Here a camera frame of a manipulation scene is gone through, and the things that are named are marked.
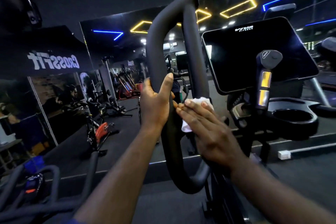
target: hand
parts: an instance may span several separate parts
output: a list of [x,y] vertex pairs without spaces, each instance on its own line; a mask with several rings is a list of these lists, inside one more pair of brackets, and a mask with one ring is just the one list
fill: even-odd
[[197,149],[204,158],[228,167],[231,172],[247,159],[231,129],[207,103],[186,100],[176,112],[197,135]]
[[143,83],[140,97],[142,127],[162,130],[168,119],[169,96],[173,86],[173,74],[166,75],[159,93],[153,91],[151,82],[147,78]]

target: tablet screen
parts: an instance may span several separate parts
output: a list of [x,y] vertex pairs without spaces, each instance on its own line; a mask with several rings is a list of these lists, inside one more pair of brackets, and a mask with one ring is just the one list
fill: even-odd
[[205,32],[202,36],[217,90],[228,94],[256,85],[256,56],[277,50],[283,60],[272,71],[272,82],[315,77],[315,61],[284,17]]

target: ceiling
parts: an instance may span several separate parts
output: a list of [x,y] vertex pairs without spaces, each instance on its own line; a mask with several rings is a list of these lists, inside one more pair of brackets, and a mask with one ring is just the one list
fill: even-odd
[[[222,28],[223,26],[239,26],[252,21],[262,20],[264,16],[263,4],[274,0],[254,0],[257,7],[246,11],[242,14],[225,18],[220,15],[224,10],[236,6],[247,0],[200,0],[199,8],[203,11],[212,14],[210,18],[199,22],[200,33],[205,31]],[[279,0],[269,4],[267,8],[288,3],[296,4],[296,12],[291,19],[292,26],[298,31],[303,41],[316,40],[328,34],[334,27],[336,22],[321,23],[312,26],[307,24],[336,18],[336,0]],[[250,8],[251,2],[237,7],[235,10],[227,12],[228,15],[233,15],[237,12]],[[117,15],[106,16],[99,19],[88,20],[81,22],[82,31],[85,36],[89,51],[94,52],[97,49],[108,49],[112,52],[124,52],[135,48],[143,47],[141,42],[145,39],[145,33],[132,33],[130,30],[141,21],[153,21],[156,15],[164,8],[164,6],[138,10],[134,12],[122,13]],[[200,20],[204,14],[197,13],[197,18]],[[150,24],[143,24],[137,30],[147,30]],[[93,30],[123,32],[116,39],[118,33],[98,33]],[[169,35],[173,33],[174,40],[169,40]],[[175,26],[166,36],[166,42],[182,40],[181,27]]]

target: left hand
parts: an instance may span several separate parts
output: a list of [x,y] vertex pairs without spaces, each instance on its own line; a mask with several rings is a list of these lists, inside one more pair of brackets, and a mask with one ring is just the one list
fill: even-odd
[[169,97],[173,86],[173,74],[166,75],[159,93],[153,91],[149,78],[143,83],[140,97],[141,127],[162,130],[169,115]]

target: white cloth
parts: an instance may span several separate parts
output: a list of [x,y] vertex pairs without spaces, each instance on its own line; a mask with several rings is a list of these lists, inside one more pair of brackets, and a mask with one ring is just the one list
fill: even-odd
[[[208,98],[201,97],[201,98],[194,98],[194,99],[190,99],[190,100],[192,102],[198,103],[198,104],[200,104],[200,103],[202,103],[204,101],[204,102],[206,102],[213,109],[213,106],[210,103],[210,99],[208,99]],[[189,125],[185,121],[183,121],[183,123],[182,123],[181,130],[183,132],[185,132],[185,133],[192,132],[192,130],[190,129]]]

